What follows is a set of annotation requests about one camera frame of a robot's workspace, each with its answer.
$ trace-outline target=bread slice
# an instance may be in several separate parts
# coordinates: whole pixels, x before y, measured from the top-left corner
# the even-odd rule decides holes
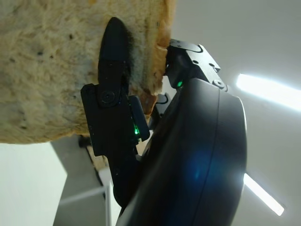
[[[133,38],[130,94],[149,115],[161,89],[175,0],[0,0],[0,142],[87,134],[80,97],[97,84],[111,17]]]

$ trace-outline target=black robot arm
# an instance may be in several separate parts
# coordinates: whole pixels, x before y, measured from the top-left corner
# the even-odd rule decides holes
[[[177,93],[156,105],[153,136],[137,158],[135,145],[149,130],[139,99],[127,95],[125,34],[112,18],[101,47],[100,85],[81,92],[94,153],[108,157],[122,207],[117,226],[230,225],[246,170],[240,99],[227,92],[204,47],[171,40],[166,75]],[[114,42],[121,43],[117,49]]]

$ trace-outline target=black cable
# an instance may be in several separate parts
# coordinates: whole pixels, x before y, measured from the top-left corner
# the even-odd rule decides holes
[[[167,104],[167,103],[168,103],[168,97],[167,97],[166,94],[164,94],[164,96],[166,97],[166,101],[164,101],[164,102],[157,102],[156,104],[158,104],[158,105],[164,105],[164,104]]]

